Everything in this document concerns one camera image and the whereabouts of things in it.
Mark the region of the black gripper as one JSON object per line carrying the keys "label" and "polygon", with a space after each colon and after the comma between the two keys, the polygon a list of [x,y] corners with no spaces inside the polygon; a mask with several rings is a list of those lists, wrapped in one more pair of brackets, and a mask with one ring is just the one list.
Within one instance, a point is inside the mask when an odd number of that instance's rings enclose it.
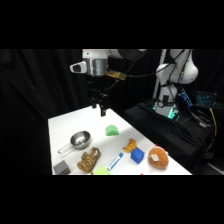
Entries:
{"label": "black gripper", "polygon": [[96,104],[101,105],[101,117],[106,115],[106,107],[109,103],[109,96],[105,90],[105,77],[104,76],[88,76],[87,88],[89,93],[92,108],[96,108]]}

